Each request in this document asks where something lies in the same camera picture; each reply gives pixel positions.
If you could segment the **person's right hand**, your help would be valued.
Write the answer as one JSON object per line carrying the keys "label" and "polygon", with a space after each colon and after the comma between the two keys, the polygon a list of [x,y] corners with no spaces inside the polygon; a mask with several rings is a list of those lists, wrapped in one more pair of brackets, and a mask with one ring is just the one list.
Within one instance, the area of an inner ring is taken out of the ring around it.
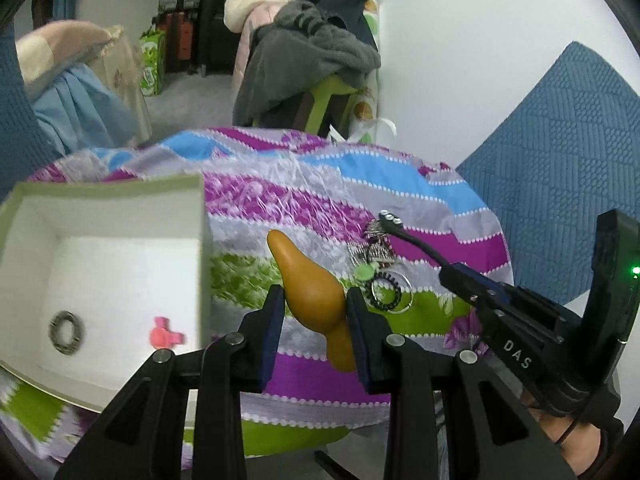
{"label": "person's right hand", "polygon": [[624,425],[617,418],[598,428],[582,419],[578,422],[572,415],[555,417],[547,413],[526,389],[520,400],[547,437],[558,445],[578,479],[592,479],[622,440]]}

